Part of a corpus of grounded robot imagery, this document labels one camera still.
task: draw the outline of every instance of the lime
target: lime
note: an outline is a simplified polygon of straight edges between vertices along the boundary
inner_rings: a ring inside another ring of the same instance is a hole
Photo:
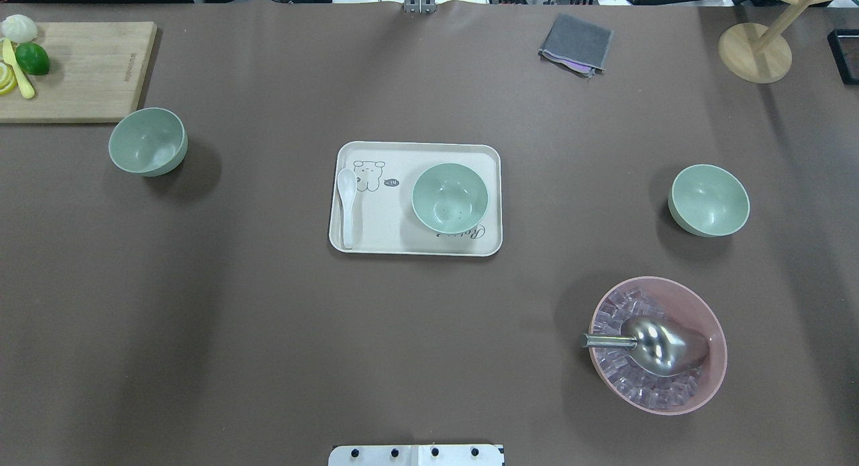
[[[51,69],[51,60],[45,49],[35,43],[21,43],[15,49],[15,59],[24,73],[45,75]]]

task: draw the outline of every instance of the ceramic spoon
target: ceramic spoon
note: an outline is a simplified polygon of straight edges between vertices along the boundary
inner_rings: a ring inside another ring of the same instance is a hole
[[[709,353],[703,335],[651,316],[633,316],[620,326],[620,332],[623,336],[582,334],[580,345],[629,349],[636,364],[660,377],[694,369]]]
[[[337,173],[337,192],[340,203],[343,203],[343,248],[352,249],[352,205],[355,203],[358,176],[352,169],[343,169]]]

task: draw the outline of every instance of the lemon slice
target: lemon slice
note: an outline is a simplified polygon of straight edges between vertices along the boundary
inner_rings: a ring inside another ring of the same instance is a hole
[[[0,89],[0,95],[6,95],[6,93],[9,93],[12,90],[15,90],[15,87],[17,87],[17,86],[18,86],[18,79],[16,79],[15,75],[13,75],[12,79],[9,80],[9,83],[7,83],[5,86],[2,87],[2,89]]]
[[[0,89],[9,84],[9,82],[13,78],[13,71],[9,65],[6,65],[4,62],[0,62]]]

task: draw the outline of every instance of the wooden stand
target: wooden stand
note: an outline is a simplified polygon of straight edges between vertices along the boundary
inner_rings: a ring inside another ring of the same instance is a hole
[[[779,0],[789,6],[769,28],[757,23],[731,26],[719,38],[719,56],[735,75],[752,83],[773,83],[791,69],[791,47],[782,32],[812,4],[833,0]]]

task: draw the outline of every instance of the wooden cutting board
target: wooden cutting board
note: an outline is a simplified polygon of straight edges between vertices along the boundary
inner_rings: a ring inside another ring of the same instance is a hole
[[[48,75],[28,75],[36,96],[0,95],[0,122],[119,122],[137,110],[156,24],[39,23]]]

